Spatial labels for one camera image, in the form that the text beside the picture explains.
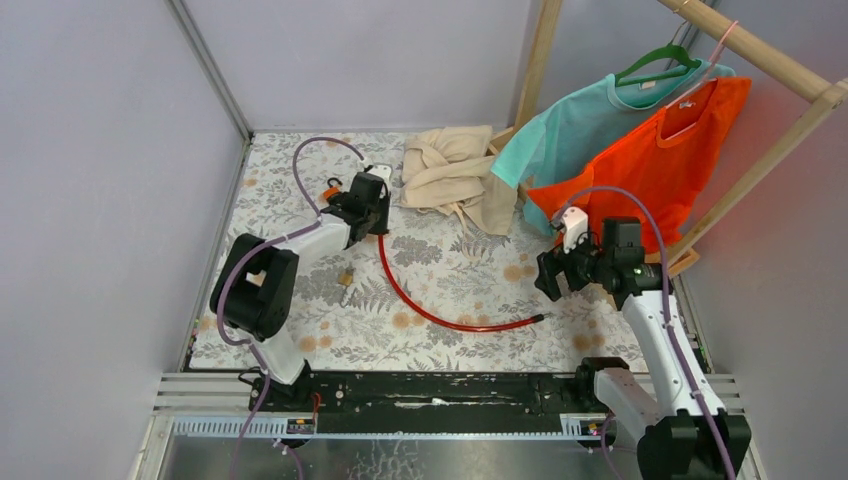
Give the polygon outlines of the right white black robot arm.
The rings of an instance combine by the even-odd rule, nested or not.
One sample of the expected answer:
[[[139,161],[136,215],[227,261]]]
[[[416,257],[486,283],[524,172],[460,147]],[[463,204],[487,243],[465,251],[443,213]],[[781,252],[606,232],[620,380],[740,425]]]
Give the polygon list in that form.
[[[653,385],[647,392],[619,358],[586,358],[573,386],[577,405],[609,409],[636,441],[645,479],[736,478],[751,429],[729,412],[689,348],[665,268],[645,260],[640,221],[609,217],[594,236],[588,215],[569,207],[552,224],[562,242],[538,255],[536,288],[556,301],[560,278],[572,291],[602,287],[635,334]]]

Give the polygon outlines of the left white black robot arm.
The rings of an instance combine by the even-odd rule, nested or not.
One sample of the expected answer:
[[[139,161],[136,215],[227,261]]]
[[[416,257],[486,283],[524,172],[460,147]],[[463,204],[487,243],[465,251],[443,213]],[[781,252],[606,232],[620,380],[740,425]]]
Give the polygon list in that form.
[[[223,323],[256,350],[260,370],[274,381],[272,398],[285,410],[304,407],[311,388],[300,377],[306,360],[285,329],[298,269],[388,231],[390,174],[387,166],[357,173],[347,191],[329,196],[316,227],[274,240],[245,233],[233,242],[210,308],[222,306]]]

